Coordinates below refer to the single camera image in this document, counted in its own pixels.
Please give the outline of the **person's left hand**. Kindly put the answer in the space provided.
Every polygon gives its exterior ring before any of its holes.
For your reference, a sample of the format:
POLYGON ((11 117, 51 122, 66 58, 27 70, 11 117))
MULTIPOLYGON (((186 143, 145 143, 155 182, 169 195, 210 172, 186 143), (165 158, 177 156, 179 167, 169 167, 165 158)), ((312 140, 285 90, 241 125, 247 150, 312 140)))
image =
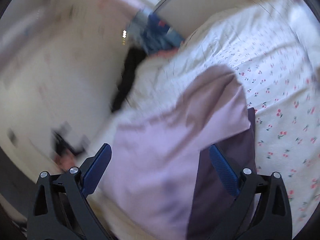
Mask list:
POLYGON ((67 172, 70 168, 76 166, 75 156, 69 151, 62 156, 55 154, 54 162, 63 172, 67 172))

